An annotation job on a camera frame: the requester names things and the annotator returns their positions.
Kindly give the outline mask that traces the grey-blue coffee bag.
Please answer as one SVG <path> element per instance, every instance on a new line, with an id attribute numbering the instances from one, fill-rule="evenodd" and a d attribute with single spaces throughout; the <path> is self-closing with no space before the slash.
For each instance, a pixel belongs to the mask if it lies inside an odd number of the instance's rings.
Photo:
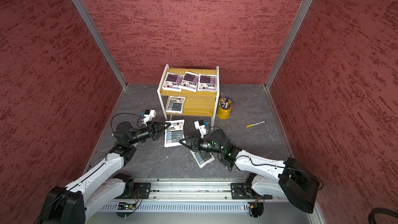
<path id="1" fill-rule="evenodd" d="M 184 122 L 185 120 L 172 120 L 167 121 L 170 126 L 165 131 L 164 147 L 176 147 L 181 146 L 180 140 L 184 139 Z"/>
<path id="2" fill-rule="evenodd" d="M 165 111 L 172 114 L 182 114 L 186 98 L 183 96 L 170 96 Z"/>
<path id="3" fill-rule="evenodd" d="M 215 160 L 212 153 L 209 152 L 191 151 L 191 154 L 199 168 L 204 168 L 207 164 L 212 163 Z"/>

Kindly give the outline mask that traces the purple coffee bag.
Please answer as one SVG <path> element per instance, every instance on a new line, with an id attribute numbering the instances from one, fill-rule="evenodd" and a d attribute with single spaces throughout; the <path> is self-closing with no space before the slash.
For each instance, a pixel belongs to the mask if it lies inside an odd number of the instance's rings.
<path id="1" fill-rule="evenodd" d="M 217 76 L 199 74 L 198 91 L 217 91 Z"/>
<path id="2" fill-rule="evenodd" d="M 165 80 L 162 84 L 162 89 L 167 91 L 181 92 L 180 84 L 183 80 L 183 75 L 167 72 Z"/>
<path id="3" fill-rule="evenodd" d="M 180 88 L 190 92 L 196 92 L 199 84 L 199 75 L 192 72 L 185 72 L 180 83 Z"/>

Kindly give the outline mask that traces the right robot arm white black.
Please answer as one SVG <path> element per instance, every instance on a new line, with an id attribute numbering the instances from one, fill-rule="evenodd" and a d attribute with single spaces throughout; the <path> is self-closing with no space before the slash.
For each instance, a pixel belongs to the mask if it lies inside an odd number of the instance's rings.
<path id="1" fill-rule="evenodd" d="M 256 156 L 232 144 L 222 130 L 215 130 L 208 138 L 195 135 L 179 143 L 191 151 L 216 153 L 227 169 L 248 172 L 246 194 L 249 197 L 280 197 L 305 213 L 313 213 L 323 183 L 296 159 L 272 160 Z"/>

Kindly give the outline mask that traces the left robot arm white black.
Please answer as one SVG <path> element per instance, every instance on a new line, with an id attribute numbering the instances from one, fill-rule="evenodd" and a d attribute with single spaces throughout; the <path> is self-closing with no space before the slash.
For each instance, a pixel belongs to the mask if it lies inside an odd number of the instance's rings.
<path id="1" fill-rule="evenodd" d="M 104 159 L 75 181 L 50 190 L 35 223 L 84 224 L 111 200 L 133 194 L 133 177 L 119 171 L 133 158 L 138 143 L 157 140 L 170 125 L 148 121 L 134 129 L 128 121 L 118 124 L 116 143 Z"/>

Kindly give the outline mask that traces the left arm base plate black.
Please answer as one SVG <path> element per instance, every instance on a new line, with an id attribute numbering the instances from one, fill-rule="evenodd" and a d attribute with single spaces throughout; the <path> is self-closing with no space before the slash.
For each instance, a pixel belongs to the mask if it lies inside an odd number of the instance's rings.
<path id="1" fill-rule="evenodd" d="M 134 183 L 132 185 L 127 185 L 125 193 L 122 195 L 124 199 L 144 199 L 149 198 L 151 192 L 151 183 Z"/>

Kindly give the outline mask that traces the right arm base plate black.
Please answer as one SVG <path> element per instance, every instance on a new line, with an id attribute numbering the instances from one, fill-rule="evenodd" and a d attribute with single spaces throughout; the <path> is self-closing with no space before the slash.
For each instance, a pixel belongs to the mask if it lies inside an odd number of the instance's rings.
<path id="1" fill-rule="evenodd" d="M 244 183 L 231 183 L 231 197 L 233 200 L 257 200 L 259 195 Z"/>

